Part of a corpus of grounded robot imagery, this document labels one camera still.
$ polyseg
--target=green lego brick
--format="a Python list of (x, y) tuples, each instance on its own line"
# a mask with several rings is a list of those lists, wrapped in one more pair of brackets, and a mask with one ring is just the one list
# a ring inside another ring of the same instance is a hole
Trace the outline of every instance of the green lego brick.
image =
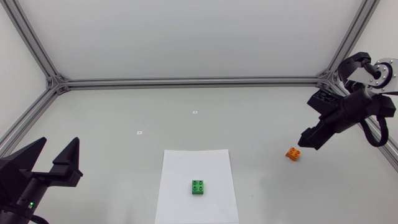
[(203, 194), (205, 191), (205, 183), (203, 180), (192, 181), (192, 194)]

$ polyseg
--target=white wall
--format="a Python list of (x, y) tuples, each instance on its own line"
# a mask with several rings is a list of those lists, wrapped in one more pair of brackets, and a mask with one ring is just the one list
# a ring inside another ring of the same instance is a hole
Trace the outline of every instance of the white wall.
[[(352, 53), (368, 52), (372, 57), (372, 63), (386, 57), (398, 59), (397, 11), (397, 0), (380, 1)], [(398, 96), (391, 98), (398, 107)], [(390, 136), (398, 140), (398, 113), (395, 118), (387, 119), (387, 122)]]
[(44, 91), (44, 74), (0, 6), (0, 136)]
[(315, 76), (361, 0), (21, 0), (73, 79)]

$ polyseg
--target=orange lego brick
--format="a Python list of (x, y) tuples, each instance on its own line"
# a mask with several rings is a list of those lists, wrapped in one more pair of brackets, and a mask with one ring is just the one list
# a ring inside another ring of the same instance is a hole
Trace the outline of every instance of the orange lego brick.
[(294, 147), (291, 147), (291, 148), (289, 149), (289, 151), (286, 153), (286, 156), (287, 156), (289, 159), (291, 159), (291, 160), (293, 160), (293, 161), (296, 161), (296, 160), (299, 158), (300, 153), (301, 153), (301, 152), (300, 152), (299, 150), (295, 149)]

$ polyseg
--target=aluminum frame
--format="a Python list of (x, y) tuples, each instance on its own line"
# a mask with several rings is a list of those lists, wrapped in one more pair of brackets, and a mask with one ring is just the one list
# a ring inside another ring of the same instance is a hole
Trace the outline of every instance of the aluminum frame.
[[(0, 139), (0, 157), (9, 155), (21, 139), (51, 105), (58, 95), (71, 90), (115, 90), (128, 88), (209, 88), (250, 86), (317, 86), (330, 88), (346, 95), (339, 86), (337, 66), (349, 55), (370, 20), (380, 0), (363, 0), (340, 46), (329, 66), (321, 74), (309, 77), (216, 77), (216, 78), (121, 78), (69, 80), (59, 74), (36, 36), (18, 0), (0, 0), (12, 23), (42, 69), (47, 90), (30, 106)], [(374, 119), (368, 119), (375, 137), (380, 138), (380, 129)], [(390, 137), (388, 143), (379, 148), (387, 160), (398, 171), (398, 144)]]

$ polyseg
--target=toy block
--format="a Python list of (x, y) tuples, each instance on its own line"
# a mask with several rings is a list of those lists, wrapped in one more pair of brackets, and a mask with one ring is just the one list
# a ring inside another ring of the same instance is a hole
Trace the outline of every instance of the toy block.
[(296, 161), (296, 160), (299, 158), (300, 153), (301, 153), (301, 152), (300, 152), (299, 150), (295, 149), (294, 147), (291, 147), (291, 148), (289, 149), (289, 151), (286, 153), (286, 156), (287, 156), (289, 159), (291, 159), (291, 160), (293, 160), (293, 161)]
[(205, 183), (203, 180), (192, 181), (192, 194), (203, 194), (205, 191)]

